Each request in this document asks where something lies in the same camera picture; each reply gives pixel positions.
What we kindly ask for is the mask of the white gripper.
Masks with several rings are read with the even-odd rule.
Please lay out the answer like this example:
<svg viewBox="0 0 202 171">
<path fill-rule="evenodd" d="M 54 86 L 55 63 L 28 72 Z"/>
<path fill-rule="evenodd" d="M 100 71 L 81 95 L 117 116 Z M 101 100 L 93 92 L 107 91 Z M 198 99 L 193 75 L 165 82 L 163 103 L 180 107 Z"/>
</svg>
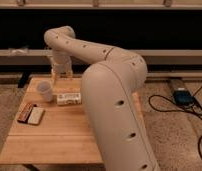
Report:
<svg viewBox="0 0 202 171">
<path fill-rule="evenodd" d="M 67 78 L 73 79 L 72 64 L 70 62 L 65 64 L 53 63 L 52 69 L 56 74 L 66 74 Z M 58 80 L 57 75 L 54 74 L 51 75 L 51 81 L 53 86 L 57 84 L 57 80 Z"/>
</svg>

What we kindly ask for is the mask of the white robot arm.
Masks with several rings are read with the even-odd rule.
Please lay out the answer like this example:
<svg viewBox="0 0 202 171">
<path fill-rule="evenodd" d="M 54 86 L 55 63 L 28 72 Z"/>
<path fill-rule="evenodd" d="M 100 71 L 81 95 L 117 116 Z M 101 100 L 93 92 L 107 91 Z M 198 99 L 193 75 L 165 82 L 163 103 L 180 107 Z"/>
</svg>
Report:
<svg viewBox="0 0 202 171">
<path fill-rule="evenodd" d="M 82 104 L 106 171 L 160 171 L 133 98 L 147 77 L 143 57 L 79 40 L 69 26 L 46 31 L 44 40 L 57 61 L 67 54 L 90 64 L 82 75 Z"/>
</svg>

